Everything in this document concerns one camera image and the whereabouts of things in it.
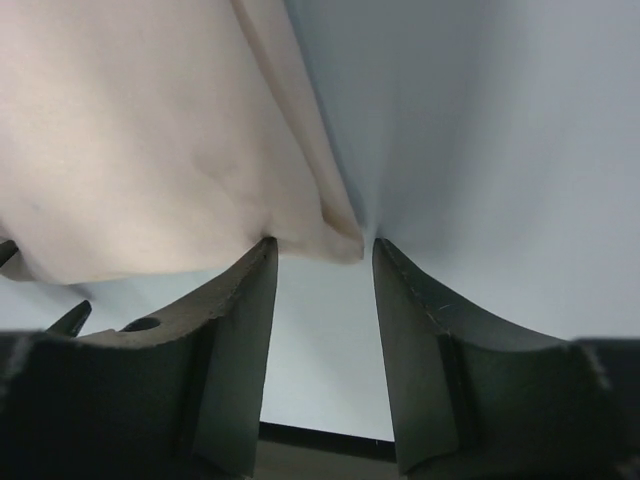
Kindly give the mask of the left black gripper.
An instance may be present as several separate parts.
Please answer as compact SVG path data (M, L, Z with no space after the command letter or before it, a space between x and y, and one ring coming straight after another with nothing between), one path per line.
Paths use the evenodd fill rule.
M19 249L14 241L2 241L1 265L4 266L18 252ZM64 293L57 286L36 282L25 283L24 286L28 288L29 299L32 302L38 300L40 303L44 303L46 299L49 307L52 307L54 302L61 305L62 301L69 303L71 300L79 299L79 297L71 297L70 293ZM64 313L59 320L54 322L53 325L48 328L48 331L64 336L78 336L91 312L91 303L88 299L83 299L68 312Z

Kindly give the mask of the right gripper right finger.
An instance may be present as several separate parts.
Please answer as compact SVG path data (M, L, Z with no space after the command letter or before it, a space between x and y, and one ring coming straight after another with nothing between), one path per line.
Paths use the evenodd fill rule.
M372 263L402 473L566 473L597 460L600 402L579 346L489 313L388 240Z

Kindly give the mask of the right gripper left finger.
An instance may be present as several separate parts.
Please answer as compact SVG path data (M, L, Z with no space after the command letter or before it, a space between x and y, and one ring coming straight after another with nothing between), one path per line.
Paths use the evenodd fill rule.
M173 455L226 477L252 476L278 274L278 246L260 241L228 270L123 329L81 337L108 355L95 378L144 412L170 399Z

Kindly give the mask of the cream white t shirt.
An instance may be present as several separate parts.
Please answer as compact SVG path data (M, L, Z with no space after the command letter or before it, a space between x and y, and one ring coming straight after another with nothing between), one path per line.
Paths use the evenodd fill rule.
M78 284L364 240L281 1L5 1L1 236Z

